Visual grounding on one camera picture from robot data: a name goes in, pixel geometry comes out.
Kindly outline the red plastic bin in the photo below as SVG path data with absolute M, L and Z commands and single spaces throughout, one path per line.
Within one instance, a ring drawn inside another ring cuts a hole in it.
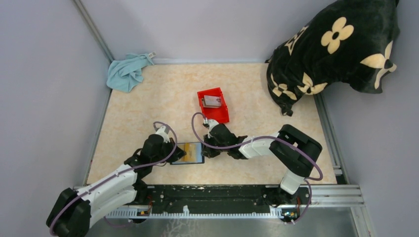
M 202 104 L 202 99 L 205 95 L 219 96 L 222 101 L 222 106 L 220 108 L 204 108 Z M 197 96 L 201 112 L 205 115 L 206 118 L 214 119 L 219 123 L 228 123 L 230 121 L 228 106 L 226 104 L 223 92 L 220 87 L 198 91 Z

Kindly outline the black leather card holder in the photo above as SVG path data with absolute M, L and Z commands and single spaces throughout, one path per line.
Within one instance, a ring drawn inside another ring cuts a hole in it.
M 200 142 L 179 143 L 178 147 L 182 149 L 186 155 L 177 161 L 170 162 L 170 165 L 202 164 L 205 162 L 205 157 L 202 155 L 203 145 Z

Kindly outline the silver VIP card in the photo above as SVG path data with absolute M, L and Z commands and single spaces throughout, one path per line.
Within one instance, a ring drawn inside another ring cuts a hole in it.
M 221 107 L 222 101 L 219 96 L 205 95 L 203 97 L 203 104 L 205 107 Z

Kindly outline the gold card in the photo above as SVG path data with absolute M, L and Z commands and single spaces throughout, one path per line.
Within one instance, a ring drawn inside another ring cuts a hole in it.
M 183 157 L 184 162 L 192 163 L 196 161 L 196 144 L 195 143 L 185 143 L 184 151 L 186 155 Z

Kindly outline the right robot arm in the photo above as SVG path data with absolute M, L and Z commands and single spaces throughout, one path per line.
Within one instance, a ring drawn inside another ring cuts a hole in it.
M 205 157 L 214 158 L 225 152 L 234 159 L 275 156 L 281 161 L 287 168 L 278 190 L 283 203 L 292 203 L 297 198 L 300 184 L 309 178 L 313 169 L 323 174 L 316 163 L 323 147 L 292 125 L 285 124 L 278 132 L 259 137 L 237 136 L 213 119 L 203 125 L 208 129 L 201 141 Z

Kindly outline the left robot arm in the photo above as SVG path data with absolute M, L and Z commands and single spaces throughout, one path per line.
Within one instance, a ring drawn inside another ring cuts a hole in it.
M 150 205 L 151 195 L 142 180 L 155 164 L 178 161 L 186 152 L 173 138 L 150 135 L 142 148 L 114 172 L 80 189 L 63 190 L 46 225 L 58 237 L 84 237 L 88 230 L 111 211 L 129 203 Z

